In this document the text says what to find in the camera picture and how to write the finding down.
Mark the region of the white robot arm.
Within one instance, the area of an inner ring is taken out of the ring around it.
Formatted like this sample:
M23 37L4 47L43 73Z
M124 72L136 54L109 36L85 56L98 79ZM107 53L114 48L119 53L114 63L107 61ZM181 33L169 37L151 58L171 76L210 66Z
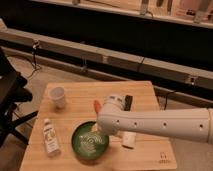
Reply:
M124 111L124 104L124 98L116 94L105 98L96 119L101 133L128 131L213 145L212 108Z

